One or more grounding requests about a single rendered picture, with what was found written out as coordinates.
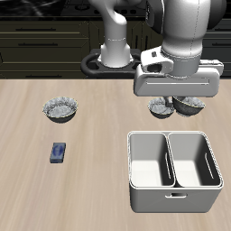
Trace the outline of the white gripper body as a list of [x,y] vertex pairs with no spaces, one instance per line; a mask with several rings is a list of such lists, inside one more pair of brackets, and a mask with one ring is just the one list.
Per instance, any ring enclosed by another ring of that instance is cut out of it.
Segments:
[[224,64],[219,60],[202,60],[198,71],[186,79],[169,74],[143,72],[141,65],[134,76],[134,93],[138,97],[213,97],[217,94]]

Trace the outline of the small grey fluted bowl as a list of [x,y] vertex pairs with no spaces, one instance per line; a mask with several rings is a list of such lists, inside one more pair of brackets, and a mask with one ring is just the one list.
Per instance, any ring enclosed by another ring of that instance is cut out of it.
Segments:
[[148,109],[151,114],[159,119],[170,117],[174,112],[174,107],[165,106],[164,97],[155,97],[148,103]]

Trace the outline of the medium grey fluted bowl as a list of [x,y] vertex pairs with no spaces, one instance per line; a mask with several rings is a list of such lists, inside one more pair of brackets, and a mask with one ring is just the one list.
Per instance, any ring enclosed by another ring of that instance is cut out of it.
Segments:
[[173,97],[172,103],[176,112],[182,116],[194,116],[206,107],[197,97]]

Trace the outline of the large grey fluted bowl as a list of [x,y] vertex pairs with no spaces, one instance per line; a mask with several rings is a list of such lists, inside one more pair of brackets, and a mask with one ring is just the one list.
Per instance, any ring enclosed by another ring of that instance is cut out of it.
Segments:
[[58,124],[67,123],[78,110],[78,102],[71,97],[55,97],[47,101],[42,112],[52,121]]

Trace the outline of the white two-bin basket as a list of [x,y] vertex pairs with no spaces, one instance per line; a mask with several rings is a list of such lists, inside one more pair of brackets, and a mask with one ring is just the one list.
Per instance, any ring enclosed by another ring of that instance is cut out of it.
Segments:
[[137,213],[205,213],[224,181],[200,131],[132,131],[127,136],[130,205]]

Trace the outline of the small blue box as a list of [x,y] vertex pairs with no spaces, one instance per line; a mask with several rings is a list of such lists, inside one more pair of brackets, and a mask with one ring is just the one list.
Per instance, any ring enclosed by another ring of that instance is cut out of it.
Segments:
[[51,150],[50,163],[63,163],[65,149],[65,143],[54,143]]

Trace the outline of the dark kitchen cupboards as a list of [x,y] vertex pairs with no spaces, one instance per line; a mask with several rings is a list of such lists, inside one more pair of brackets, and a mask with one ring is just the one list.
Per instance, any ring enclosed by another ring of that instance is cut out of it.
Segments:
[[[104,42],[101,18],[75,21],[0,21],[1,79],[83,79],[80,62]],[[127,22],[127,43],[144,51],[162,43],[143,18]],[[201,59],[220,60],[222,78],[231,78],[231,19],[208,30]]]

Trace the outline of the black marble countertop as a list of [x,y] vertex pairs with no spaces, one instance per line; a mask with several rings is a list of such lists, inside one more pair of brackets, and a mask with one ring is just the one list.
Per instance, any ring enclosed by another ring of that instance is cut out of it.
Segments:
[[192,6],[205,4],[206,11],[215,18],[231,19],[231,0],[0,0],[1,20],[29,20],[32,18],[100,18],[98,4],[103,1],[108,8],[110,1],[115,1],[114,10],[128,18],[144,18],[146,4],[157,13],[192,12]]

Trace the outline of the flat black base plate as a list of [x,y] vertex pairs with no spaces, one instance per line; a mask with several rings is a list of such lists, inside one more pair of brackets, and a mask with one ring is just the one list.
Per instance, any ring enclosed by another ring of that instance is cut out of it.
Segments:
[[133,79],[136,67],[141,62],[141,51],[139,49],[131,49],[132,60],[122,68],[109,68],[104,66],[98,60],[100,54],[100,49],[93,49],[89,55],[81,61],[81,71],[89,79]]

